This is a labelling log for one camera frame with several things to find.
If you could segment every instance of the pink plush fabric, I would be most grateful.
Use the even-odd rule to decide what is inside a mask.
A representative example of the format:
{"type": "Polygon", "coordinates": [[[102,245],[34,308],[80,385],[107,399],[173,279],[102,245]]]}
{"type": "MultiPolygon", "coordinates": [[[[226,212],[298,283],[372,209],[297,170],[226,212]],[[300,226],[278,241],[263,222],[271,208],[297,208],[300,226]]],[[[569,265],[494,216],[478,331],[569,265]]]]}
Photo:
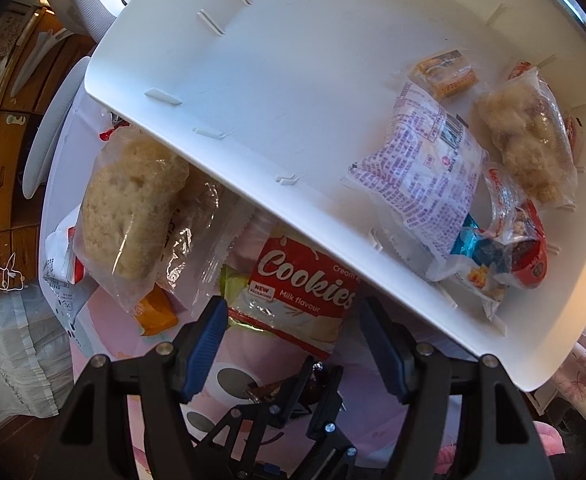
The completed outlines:
{"type": "MultiPolygon", "coordinates": [[[[534,422],[534,425],[535,429],[537,430],[537,434],[542,441],[542,445],[544,446],[546,456],[557,455],[566,452],[564,450],[562,438],[559,432],[553,426],[549,426],[548,424],[537,421],[534,422]]],[[[435,473],[438,475],[446,474],[448,469],[451,467],[454,458],[455,446],[445,446],[440,449],[438,454],[438,464],[435,467],[435,473]]]]}

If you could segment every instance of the white string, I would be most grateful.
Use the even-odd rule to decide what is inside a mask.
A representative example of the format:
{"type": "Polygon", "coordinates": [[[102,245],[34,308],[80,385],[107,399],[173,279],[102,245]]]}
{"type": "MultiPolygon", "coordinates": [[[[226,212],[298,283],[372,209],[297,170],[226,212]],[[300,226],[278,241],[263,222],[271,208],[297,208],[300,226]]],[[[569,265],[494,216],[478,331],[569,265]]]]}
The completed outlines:
{"type": "Polygon", "coordinates": [[[10,258],[6,262],[6,267],[0,267],[0,271],[2,272],[2,286],[0,286],[0,290],[4,292],[11,292],[13,290],[23,290],[24,289],[24,276],[18,270],[15,270],[15,253],[10,255],[10,258]],[[9,288],[9,278],[15,278],[17,275],[20,276],[20,288],[9,288]]]}

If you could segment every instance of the white plastic bin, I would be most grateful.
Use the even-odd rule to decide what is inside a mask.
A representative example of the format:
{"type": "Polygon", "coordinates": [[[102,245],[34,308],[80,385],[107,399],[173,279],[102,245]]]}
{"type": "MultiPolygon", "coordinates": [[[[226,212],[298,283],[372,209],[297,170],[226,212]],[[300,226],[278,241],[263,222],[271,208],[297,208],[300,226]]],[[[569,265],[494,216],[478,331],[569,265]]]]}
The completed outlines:
{"type": "MultiPolygon", "coordinates": [[[[586,34],[556,0],[132,0],[86,75],[90,95],[305,232],[531,390],[586,324],[586,34]],[[543,217],[560,248],[536,290],[509,292],[506,336],[478,300],[443,294],[377,251],[368,197],[341,182],[378,149],[397,71],[463,47],[496,84],[527,59],[584,125],[577,210],[543,217]]],[[[446,104],[477,133],[471,97],[446,104]]]]}

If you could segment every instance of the screw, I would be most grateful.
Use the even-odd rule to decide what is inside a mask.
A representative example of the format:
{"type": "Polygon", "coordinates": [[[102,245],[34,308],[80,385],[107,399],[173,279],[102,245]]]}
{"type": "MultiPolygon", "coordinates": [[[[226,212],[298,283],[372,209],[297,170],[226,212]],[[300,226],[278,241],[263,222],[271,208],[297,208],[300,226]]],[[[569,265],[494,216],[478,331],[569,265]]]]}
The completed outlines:
{"type": "Polygon", "coordinates": [[[159,343],[159,345],[157,345],[155,347],[155,351],[159,355],[170,355],[172,350],[173,350],[172,343],[169,343],[168,341],[165,341],[164,343],[159,343]]]}
{"type": "Polygon", "coordinates": [[[486,354],[484,357],[482,357],[482,362],[484,363],[484,366],[489,368],[497,368],[497,366],[500,364],[498,359],[494,355],[490,354],[486,354]]]}
{"type": "Polygon", "coordinates": [[[433,352],[435,351],[433,345],[431,345],[430,343],[417,343],[415,349],[417,350],[418,354],[423,355],[424,357],[433,355],[433,352]]]}
{"type": "Polygon", "coordinates": [[[93,368],[102,368],[106,364],[106,356],[104,354],[97,354],[90,358],[90,366],[93,368]]]}

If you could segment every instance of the wooden cabinet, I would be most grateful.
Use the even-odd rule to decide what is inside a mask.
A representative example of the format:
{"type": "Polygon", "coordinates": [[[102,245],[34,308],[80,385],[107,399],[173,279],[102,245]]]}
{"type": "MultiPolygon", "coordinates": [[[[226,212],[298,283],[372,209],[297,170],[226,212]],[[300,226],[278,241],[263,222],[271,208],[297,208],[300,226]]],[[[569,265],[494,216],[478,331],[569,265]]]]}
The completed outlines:
{"type": "MultiPolygon", "coordinates": [[[[6,267],[15,253],[14,268],[26,282],[38,276],[39,224],[45,193],[41,186],[30,200],[22,195],[28,151],[55,92],[77,61],[93,48],[93,40],[78,35],[62,40],[42,58],[15,96],[10,97],[10,90],[39,35],[61,28],[54,14],[39,9],[23,41],[10,54],[0,83],[0,267],[6,267]]],[[[3,279],[9,280],[10,288],[20,286],[19,279],[2,276],[0,271],[0,288],[3,279]]]]}

